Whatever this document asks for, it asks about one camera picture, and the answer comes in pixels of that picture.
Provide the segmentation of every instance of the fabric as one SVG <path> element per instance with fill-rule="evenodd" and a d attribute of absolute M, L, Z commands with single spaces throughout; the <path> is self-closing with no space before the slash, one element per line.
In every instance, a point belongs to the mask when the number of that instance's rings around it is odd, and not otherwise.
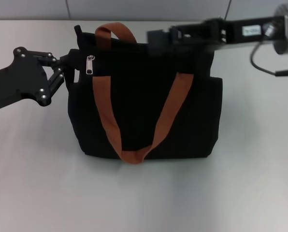
<path fill-rule="evenodd" d="M 87 155 L 119 159 L 120 151 L 151 146 L 177 73 L 193 76 L 190 90 L 168 134 L 145 159 L 201 158 L 212 152 L 222 104 L 222 80 L 209 74 L 214 54 L 198 47 L 184 57 L 152 58 L 146 44 L 111 39 L 111 49 L 100 48 L 94 34 L 81 32 L 79 26 L 75 31 L 79 49 L 72 49 L 64 58 L 68 111 L 80 147 Z M 85 72 L 89 55 L 96 57 L 93 76 Z M 78 83 L 73 82 L 74 69 L 80 71 Z M 108 76 L 113 114 L 121 135 L 120 151 L 115 151 L 109 141 L 94 95 L 93 79 Z"/>

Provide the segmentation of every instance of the zipper pull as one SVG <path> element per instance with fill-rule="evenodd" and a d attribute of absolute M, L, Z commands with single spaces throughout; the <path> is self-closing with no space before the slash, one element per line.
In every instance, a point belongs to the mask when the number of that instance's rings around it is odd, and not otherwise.
<path fill-rule="evenodd" d="M 96 57 L 93 55 L 90 55 L 87 57 L 86 60 L 86 74 L 88 75 L 92 75 L 93 74 L 93 70 L 92 70 L 92 61 L 95 59 Z"/>

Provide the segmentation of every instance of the metal zipper pull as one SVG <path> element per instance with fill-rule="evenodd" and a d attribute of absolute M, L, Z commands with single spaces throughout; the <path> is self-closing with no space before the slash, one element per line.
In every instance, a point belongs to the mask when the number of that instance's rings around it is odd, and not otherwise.
<path fill-rule="evenodd" d="M 90 55 L 87 57 L 86 60 L 86 74 L 88 75 L 92 75 L 93 74 L 93 70 L 92 70 L 92 61 L 95 59 L 96 57 L 93 55 Z"/>

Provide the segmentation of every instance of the gray wall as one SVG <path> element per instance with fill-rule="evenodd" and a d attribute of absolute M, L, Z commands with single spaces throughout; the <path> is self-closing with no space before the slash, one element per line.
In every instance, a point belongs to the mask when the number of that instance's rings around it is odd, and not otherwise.
<path fill-rule="evenodd" d="M 287 0 L 232 0 L 228 19 L 270 16 Z M 224 17 L 229 0 L 0 0 L 0 19 L 192 21 Z"/>

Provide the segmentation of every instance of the orange strap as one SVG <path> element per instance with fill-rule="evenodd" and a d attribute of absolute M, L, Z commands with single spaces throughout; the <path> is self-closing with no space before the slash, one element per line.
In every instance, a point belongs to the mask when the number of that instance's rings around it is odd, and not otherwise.
<path fill-rule="evenodd" d="M 111 49 L 111 32 L 120 40 L 136 44 L 135 37 L 124 24 L 108 23 L 96 29 L 95 35 L 97 47 L 103 49 Z"/>
<path fill-rule="evenodd" d="M 121 23 L 105 24 L 96 30 L 97 46 L 111 49 L 111 32 L 119 39 L 136 43 L 131 31 Z M 153 143 L 137 151 L 123 151 L 120 129 L 111 102 L 111 77 L 94 76 L 92 79 L 95 103 L 107 138 L 118 156 L 125 162 L 138 164 L 168 135 L 174 119 L 184 103 L 193 82 L 193 74 L 177 73 L 155 127 Z"/>

